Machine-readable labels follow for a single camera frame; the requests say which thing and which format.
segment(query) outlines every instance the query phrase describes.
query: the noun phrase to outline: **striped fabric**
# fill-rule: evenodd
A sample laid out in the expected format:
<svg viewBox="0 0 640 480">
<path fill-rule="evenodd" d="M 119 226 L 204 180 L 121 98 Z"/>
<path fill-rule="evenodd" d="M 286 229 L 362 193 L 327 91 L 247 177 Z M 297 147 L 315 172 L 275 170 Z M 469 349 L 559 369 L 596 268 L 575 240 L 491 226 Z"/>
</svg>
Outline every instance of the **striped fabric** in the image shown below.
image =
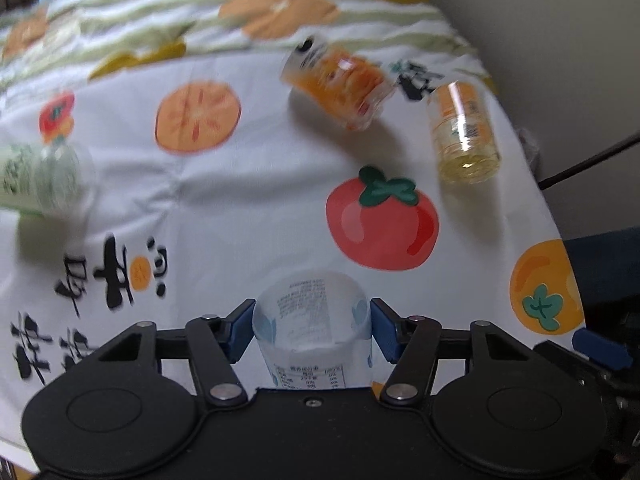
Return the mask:
<svg viewBox="0 0 640 480">
<path fill-rule="evenodd" d="M 242 20 L 220 18 L 229 0 L 49 0 L 48 30 L 0 68 L 0 113 L 44 100 L 103 75 L 114 58 L 158 60 L 158 51 L 183 43 L 180 56 L 245 49 L 290 49 L 310 32 L 322 32 L 353 51 L 410 46 L 420 52 L 463 57 L 460 68 L 487 78 L 474 50 L 427 3 L 329 0 L 340 10 L 328 25 L 303 25 L 287 38 L 260 40 L 242 30 Z M 23 13 L 0 18 L 0 46 Z"/>
</svg>

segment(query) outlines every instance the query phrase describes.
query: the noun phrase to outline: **gray wall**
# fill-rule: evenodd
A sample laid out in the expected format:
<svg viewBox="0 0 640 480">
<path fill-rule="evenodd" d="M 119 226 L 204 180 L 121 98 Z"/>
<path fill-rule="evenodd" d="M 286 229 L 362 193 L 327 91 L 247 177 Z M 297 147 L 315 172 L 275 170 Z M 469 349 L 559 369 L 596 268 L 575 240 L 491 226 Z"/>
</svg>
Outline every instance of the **gray wall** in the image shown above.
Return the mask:
<svg viewBox="0 0 640 480">
<path fill-rule="evenodd" d="M 640 128 L 640 0 L 431 0 L 551 176 Z M 640 149 L 545 192 L 564 238 L 640 225 Z"/>
</svg>

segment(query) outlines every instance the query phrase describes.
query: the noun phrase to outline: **orange juice bottle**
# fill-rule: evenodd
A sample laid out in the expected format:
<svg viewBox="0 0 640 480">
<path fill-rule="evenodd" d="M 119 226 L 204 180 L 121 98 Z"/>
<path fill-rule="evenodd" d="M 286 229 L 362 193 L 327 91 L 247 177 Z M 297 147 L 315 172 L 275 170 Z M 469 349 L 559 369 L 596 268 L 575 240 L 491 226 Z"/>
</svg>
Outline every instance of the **orange juice bottle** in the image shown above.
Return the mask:
<svg viewBox="0 0 640 480">
<path fill-rule="evenodd" d="M 437 87 L 429 96 L 427 112 L 442 180 L 475 184 L 494 176 L 500 155 L 473 85 L 454 81 Z"/>
<path fill-rule="evenodd" d="M 317 35 L 294 49 L 281 79 L 311 96 L 349 130 L 365 130 L 395 89 L 379 67 Z"/>
</svg>

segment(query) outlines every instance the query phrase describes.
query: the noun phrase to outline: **yellow bottle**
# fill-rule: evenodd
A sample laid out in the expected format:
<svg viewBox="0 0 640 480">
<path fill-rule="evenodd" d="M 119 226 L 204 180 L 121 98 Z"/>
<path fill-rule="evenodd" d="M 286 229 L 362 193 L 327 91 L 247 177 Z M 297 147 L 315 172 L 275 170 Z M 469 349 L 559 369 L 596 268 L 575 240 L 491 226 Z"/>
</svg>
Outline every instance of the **yellow bottle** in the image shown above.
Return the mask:
<svg viewBox="0 0 640 480">
<path fill-rule="evenodd" d="M 427 101 L 427 112 L 442 180 L 475 184 L 494 176 L 500 155 L 473 85 L 454 81 L 439 86 Z"/>
</svg>

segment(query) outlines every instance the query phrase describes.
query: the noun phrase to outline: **blue gripper pad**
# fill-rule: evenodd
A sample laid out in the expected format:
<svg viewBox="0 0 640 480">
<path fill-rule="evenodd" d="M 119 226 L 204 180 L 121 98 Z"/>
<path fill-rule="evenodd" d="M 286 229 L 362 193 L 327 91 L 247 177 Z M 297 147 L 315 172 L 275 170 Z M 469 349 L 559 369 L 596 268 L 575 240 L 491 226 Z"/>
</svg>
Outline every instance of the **blue gripper pad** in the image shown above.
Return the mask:
<svg viewBox="0 0 640 480">
<path fill-rule="evenodd" d="M 574 350 L 611 370 L 629 368 L 634 360 L 624 345 L 607 339 L 586 328 L 578 329 L 571 339 Z"/>
<path fill-rule="evenodd" d="M 255 301 L 247 301 L 251 301 L 252 303 L 231 324 L 229 343 L 224 345 L 226 348 L 222 349 L 231 364 L 237 363 L 240 360 L 242 354 L 244 354 L 244 351 L 249 346 L 251 339 L 254 338 L 254 328 L 251 325 L 251 320 L 254 316 Z"/>
<path fill-rule="evenodd" d="M 385 359 L 391 364 L 396 364 L 404 351 L 402 345 L 396 340 L 396 326 L 373 301 L 369 302 L 369 306 L 373 338 Z"/>
</svg>

